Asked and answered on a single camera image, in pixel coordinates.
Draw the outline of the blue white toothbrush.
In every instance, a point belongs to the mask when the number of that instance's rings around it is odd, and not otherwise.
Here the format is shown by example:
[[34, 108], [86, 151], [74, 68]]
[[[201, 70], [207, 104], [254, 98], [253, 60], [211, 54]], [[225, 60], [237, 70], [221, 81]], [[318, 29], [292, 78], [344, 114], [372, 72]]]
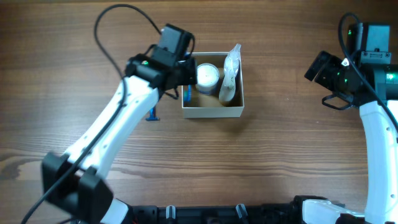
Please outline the blue white toothbrush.
[[189, 103], [192, 100], [192, 86], [187, 85], [183, 91], [183, 102]]

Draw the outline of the white cotton swab tub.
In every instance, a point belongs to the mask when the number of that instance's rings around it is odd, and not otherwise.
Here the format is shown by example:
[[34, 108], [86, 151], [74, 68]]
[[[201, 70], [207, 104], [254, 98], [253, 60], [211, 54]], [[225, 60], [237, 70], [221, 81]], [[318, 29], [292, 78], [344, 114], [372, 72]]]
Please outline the white cotton swab tub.
[[210, 63], [203, 63], [197, 66], [196, 89], [205, 95], [212, 95], [220, 79], [217, 67]]

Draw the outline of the white amber tube bottle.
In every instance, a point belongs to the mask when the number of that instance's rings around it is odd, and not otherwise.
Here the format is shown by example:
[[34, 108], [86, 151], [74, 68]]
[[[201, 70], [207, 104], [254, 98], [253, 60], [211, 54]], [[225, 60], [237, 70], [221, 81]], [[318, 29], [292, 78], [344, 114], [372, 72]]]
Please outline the white amber tube bottle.
[[226, 57], [224, 61], [224, 79], [221, 84], [219, 101], [222, 105], [228, 105], [236, 93], [236, 76], [239, 70], [239, 60]]

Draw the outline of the blue disposable razor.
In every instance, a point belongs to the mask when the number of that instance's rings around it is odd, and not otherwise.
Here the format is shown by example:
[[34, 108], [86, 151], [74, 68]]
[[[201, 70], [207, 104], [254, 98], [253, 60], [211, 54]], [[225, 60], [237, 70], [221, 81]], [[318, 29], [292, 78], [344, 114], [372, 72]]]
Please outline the blue disposable razor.
[[153, 107], [149, 111], [149, 116], [146, 118], [146, 121], [159, 121], [160, 118], [156, 114], [156, 107]]

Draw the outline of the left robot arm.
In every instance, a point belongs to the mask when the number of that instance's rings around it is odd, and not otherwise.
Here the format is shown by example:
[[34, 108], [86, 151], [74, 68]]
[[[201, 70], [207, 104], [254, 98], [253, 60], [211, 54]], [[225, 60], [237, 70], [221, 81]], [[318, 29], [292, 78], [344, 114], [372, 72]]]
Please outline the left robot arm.
[[111, 101], [87, 132], [61, 156], [41, 164], [44, 199], [83, 223], [124, 223], [129, 206], [105, 178], [128, 136], [169, 90], [197, 82], [192, 33], [167, 24], [158, 44], [127, 61]]

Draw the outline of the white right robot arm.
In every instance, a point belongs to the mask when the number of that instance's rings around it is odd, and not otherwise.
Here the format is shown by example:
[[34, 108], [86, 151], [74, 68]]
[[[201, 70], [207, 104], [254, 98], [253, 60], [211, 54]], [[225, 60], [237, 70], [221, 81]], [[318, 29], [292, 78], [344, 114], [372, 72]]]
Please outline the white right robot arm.
[[391, 62], [390, 27], [362, 23], [348, 27], [348, 57], [321, 51], [305, 78], [331, 91], [342, 108], [358, 108], [368, 157], [368, 197], [358, 222], [397, 223], [397, 65]]

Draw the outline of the white cardboard box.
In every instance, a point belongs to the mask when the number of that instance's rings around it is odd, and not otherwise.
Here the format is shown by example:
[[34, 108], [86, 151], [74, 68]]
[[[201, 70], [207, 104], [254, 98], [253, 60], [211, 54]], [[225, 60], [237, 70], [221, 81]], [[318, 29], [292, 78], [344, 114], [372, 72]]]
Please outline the white cardboard box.
[[210, 63], [215, 65], [220, 73], [220, 80], [215, 92], [212, 95], [200, 93], [195, 85], [192, 86], [192, 100], [189, 103], [183, 102], [183, 91], [186, 86], [180, 87], [181, 102], [184, 118], [238, 118], [241, 116], [244, 103], [244, 88], [242, 63], [239, 62], [239, 70], [236, 76], [236, 93], [228, 105], [222, 105], [218, 95], [223, 81], [223, 65], [227, 52], [194, 52], [192, 57], [196, 58], [197, 65]]

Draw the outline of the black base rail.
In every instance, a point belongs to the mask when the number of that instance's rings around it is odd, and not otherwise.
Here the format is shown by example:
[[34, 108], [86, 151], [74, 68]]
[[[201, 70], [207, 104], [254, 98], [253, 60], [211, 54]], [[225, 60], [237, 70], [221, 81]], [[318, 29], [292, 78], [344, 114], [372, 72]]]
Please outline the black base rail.
[[167, 207], [135, 206], [133, 224], [303, 224], [301, 211], [292, 203], [247, 206]]

